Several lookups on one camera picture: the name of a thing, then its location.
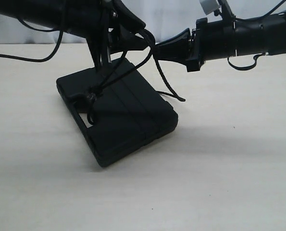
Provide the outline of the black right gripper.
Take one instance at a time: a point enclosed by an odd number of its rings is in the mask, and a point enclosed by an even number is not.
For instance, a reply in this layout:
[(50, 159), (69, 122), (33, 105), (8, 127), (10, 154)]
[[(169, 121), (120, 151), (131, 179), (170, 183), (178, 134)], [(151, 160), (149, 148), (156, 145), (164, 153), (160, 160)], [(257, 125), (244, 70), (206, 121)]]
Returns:
[(178, 35), (156, 44), (155, 58), (186, 65), (187, 72), (199, 71), (205, 63), (201, 39), (207, 23), (207, 18), (198, 19), (192, 34), (190, 29), (186, 28)]

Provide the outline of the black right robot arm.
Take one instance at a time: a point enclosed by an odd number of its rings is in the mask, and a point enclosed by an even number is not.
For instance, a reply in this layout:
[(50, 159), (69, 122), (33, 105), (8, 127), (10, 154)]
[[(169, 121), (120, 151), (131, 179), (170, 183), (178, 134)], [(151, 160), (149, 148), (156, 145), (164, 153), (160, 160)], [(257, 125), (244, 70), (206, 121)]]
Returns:
[(195, 29), (187, 28), (155, 48), (157, 60), (182, 64), (188, 72), (199, 71), (209, 60), (285, 53), (286, 11), (245, 22), (201, 18)]

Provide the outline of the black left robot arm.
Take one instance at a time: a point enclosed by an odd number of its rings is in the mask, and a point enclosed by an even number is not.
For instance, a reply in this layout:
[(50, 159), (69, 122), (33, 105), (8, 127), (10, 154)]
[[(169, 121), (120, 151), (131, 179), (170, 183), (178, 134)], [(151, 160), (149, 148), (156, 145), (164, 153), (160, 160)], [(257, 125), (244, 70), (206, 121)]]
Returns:
[(146, 24), (120, 0), (0, 0), (0, 14), (86, 39), (97, 69), (148, 46), (137, 36)]

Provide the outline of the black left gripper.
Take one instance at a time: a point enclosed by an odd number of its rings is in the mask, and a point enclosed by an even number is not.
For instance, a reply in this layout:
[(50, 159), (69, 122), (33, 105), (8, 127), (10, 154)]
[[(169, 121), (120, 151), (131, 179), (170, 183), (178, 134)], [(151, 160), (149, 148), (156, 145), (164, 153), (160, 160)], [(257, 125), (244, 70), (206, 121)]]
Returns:
[(100, 12), (97, 28), (88, 33), (86, 41), (96, 70), (111, 68), (111, 54), (143, 51), (148, 47), (137, 36), (146, 24), (120, 0), (93, 0)]

